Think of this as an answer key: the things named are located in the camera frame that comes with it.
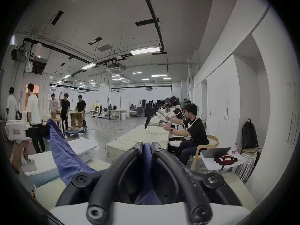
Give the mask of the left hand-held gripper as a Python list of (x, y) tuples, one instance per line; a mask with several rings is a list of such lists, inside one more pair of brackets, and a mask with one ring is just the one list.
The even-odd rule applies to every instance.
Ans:
[(40, 123), (29, 124), (24, 120), (9, 120), (5, 125), (6, 136), (10, 141), (20, 145), (24, 141), (45, 138), (50, 140), (50, 126)]

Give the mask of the person's left hand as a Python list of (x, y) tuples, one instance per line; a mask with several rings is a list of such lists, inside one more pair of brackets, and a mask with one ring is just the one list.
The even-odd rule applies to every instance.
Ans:
[(32, 146), (31, 140), (14, 141), (10, 164), (16, 174), (20, 174), (21, 157), (28, 159), (28, 148)]

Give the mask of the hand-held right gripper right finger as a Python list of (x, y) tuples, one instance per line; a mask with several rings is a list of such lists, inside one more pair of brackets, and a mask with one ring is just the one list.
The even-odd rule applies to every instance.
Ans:
[(242, 219), (242, 204), (221, 174), (192, 172), (157, 142), (153, 182), (163, 204), (184, 205), (188, 224), (233, 225)]

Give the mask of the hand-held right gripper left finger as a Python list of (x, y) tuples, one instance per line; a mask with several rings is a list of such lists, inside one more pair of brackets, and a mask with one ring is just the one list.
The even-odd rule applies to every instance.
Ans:
[(56, 208), (88, 203), (83, 210), (89, 224), (109, 224), (113, 202), (134, 204), (143, 188), (143, 142), (137, 142), (106, 170), (78, 173), (60, 195)]

